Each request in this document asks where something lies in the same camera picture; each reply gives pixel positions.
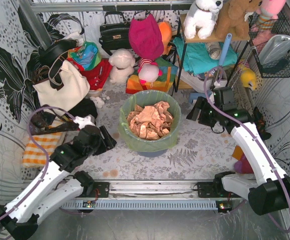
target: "plastic bin liner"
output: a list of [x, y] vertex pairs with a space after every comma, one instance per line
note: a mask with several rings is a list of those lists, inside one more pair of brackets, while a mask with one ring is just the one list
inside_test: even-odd
[[[170, 133], [159, 140], [144, 140], [135, 136], [127, 122], [127, 116], [135, 110], [135, 105], [141, 107], [154, 105], [159, 101], [166, 101], [170, 104], [168, 111], [173, 115], [174, 121]], [[137, 152], [157, 152], [172, 148], [176, 145], [177, 136], [181, 123], [181, 110], [178, 102], [170, 95], [162, 91], [146, 90], [140, 91], [127, 99], [120, 108], [118, 132], [127, 146]]]

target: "crumpled paper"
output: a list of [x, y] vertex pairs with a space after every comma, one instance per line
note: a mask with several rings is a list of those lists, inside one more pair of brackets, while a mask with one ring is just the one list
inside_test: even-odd
[[145, 140], [158, 140], [169, 134], [174, 117], [167, 111], [169, 103], [160, 101], [144, 108], [136, 105], [127, 117], [131, 132]]

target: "white teddy bear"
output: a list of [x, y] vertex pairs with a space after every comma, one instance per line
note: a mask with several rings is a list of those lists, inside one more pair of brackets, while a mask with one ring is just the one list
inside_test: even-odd
[[223, 7], [223, 0], [195, 0], [187, 13], [184, 34], [187, 39], [196, 35], [196, 27], [200, 28], [198, 37], [208, 38], [213, 32], [218, 13]]
[[113, 66], [109, 78], [111, 83], [125, 84], [128, 77], [134, 72], [135, 59], [126, 49], [119, 49], [109, 57], [109, 63]]

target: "black wire basket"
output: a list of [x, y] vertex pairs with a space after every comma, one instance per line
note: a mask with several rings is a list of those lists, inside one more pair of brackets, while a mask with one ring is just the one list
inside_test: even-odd
[[261, 74], [261, 77], [263, 79], [267, 78], [289, 78], [290, 77], [290, 50], [287, 52], [287, 54], [278, 60], [275, 60], [273, 62], [269, 62], [266, 64], [261, 64], [259, 61], [258, 54], [261, 52], [261, 50], [264, 48], [266, 43], [268, 42], [262, 42], [265, 39], [268, 39], [268, 36], [272, 34], [284, 34], [290, 36], [290, 24], [287, 20], [287, 18], [284, 16], [284, 14], [280, 13], [278, 15], [277, 20], [269, 20], [265, 21], [261, 24], [257, 24], [257, 14], [253, 15], [253, 20], [251, 22], [251, 28], [249, 32], [249, 36], [251, 41], [249, 41], [249, 44], [251, 46], [255, 46], [256, 50], [253, 50], [254, 57], [256, 59], [256, 63], [259, 69], [259, 72]]

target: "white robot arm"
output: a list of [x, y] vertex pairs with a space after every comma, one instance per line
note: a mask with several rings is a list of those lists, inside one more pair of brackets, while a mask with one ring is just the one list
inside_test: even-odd
[[255, 175], [255, 180], [249, 180], [234, 172], [218, 173], [213, 181], [215, 192], [222, 196], [232, 192], [248, 200], [251, 208], [258, 215], [287, 208], [288, 201], [277, 176], [282, 179], [289, 198], [290, 176], [269, 153], [264, 142], [260, 139], [256, 125], [251, 122], [249, 113], [244, 109], [237, 109], [230, 87], [214, 89], [213, 96], [215, 100], [213, 107], [207, 99], [199, 97], [187, 119], [196, 121], [198, 118], [200, 124], [211, 128], [214, 127], [216, 122], [219, 122], [224, 130], [226, 129], [237, 141]]
[[[106, 128], [97, 128], [89, 117], [77, 121], [81, 129], [73, 143], [58, 146], [50, 156], [48, 167], [27, 186], [27, 188], [7, 205], [0, 205], [0, 217], [12, 211], [0, 220], [11, 236], [16, 240], [27, 240], [37, 230], [38, 225], [54, 210], [69, 200], [78, 197], [92, 197], [94, 180], [85, 171], [78, 171], [60, 189], [54, 187], [80, 166], [90, 155], [100, 155], [116, 145]], [[47, 171], [43, 181], [43, 172]]]

